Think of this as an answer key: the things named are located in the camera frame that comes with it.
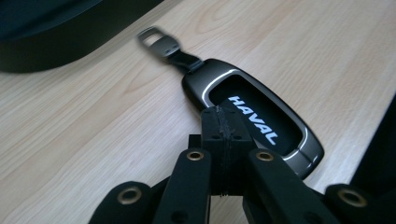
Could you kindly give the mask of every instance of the car key fob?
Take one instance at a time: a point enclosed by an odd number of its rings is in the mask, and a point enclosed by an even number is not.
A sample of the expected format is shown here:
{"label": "car key fob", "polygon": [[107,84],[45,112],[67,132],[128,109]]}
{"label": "car key fob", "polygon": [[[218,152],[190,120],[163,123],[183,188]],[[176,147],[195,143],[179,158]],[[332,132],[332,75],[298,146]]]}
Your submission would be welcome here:
{"label": "car key fob", "polygon": [[[154,35],[158,39],[149,45]],[[229,63],[203,62],[183,52],[172,36],[156,27],[141,32],[138,39],[185,75],[183,89],[199,110],[220,105],[237,111],[256,145],[278,153],[299,177],[307,177],[323,158],[320,142],[304,121],[253,76]]]}

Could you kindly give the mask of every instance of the haval logo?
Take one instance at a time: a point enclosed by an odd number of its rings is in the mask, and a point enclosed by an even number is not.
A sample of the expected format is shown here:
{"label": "haval logo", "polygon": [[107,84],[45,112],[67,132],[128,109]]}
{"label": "haval logo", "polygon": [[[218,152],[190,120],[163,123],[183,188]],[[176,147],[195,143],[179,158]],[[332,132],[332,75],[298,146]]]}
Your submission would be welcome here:
{"label": "haval logo", "polygon": [[264,120],[258,119],[257,114],[252,109],[245,106],[245,102],[241,101],[239,96],[233,96],[228,99],[233,102],[233,104],[236,105],[244,115],[249,116],[248,119],[254,124],[254,126],[260,129],[260,132],[265,135],[265,138],[271,143],[271,145],[276,145],[274,138],[277,137],[277,134],[265,124]]}

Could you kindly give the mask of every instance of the key fob case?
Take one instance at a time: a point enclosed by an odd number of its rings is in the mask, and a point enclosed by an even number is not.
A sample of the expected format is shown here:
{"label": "key fob case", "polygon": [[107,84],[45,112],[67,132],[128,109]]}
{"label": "key fob case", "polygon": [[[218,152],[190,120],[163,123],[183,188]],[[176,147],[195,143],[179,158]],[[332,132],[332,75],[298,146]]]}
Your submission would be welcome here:
{"label": "key fob case", "polygon": [[243,70],[208,59],[183,77],[182,86],[199,110],[220,105],[237,111],[258,147],[281,155],[299,177],[307,177],[323,158],[320,142],[304,121]]}

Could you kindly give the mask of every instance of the wooden desk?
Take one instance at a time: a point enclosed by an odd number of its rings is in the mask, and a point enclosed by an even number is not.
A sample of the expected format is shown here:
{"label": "wooden desk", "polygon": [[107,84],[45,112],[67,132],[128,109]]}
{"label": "wooden desk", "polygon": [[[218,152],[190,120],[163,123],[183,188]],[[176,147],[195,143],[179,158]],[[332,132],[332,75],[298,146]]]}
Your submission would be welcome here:
{"label": "wooden desk", "polygon": [[[106,194],[169,176],[200,133],[182,76],[135,36],[150,25],[243,68],[312,128],[326,156],[305,183],[348,183],[396,91],[396,2],[165,1],[104,46],[49,71],[0,74],[0,222],[87,223]],[[211,223],[246,223],[214,198]]]}

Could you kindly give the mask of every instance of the metal keychain clip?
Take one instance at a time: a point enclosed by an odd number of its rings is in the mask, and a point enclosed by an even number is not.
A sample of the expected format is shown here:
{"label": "metal keychain clip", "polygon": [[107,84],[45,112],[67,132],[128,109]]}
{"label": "metal keychain clip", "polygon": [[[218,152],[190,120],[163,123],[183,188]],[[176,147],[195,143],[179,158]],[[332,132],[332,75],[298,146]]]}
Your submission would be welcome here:
{"label": "metal keychain clip", "polygon": [[[151,45],[148,44],[147,40],[154,35],[158,35],[160,38]],[[142,31],[137,39],[149,52],[174,65],[183,74],[193,73],[204,65],[204,62],[198,57],[183,52],[177,40],[155,26]]]}

